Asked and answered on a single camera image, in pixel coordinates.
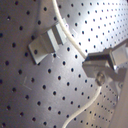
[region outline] pegboard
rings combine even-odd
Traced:
[[[125,0],[58,0],[58,6],[86,55],[128,37]],[[35,65],[28,45],[57,22],[51,0],[3,0],[0,12],[0,126],[61,128],[93,97],[95,80],[87,78],[69,41]],[[108,128],[116,104],[117,94],[104,85],[67,128]]]

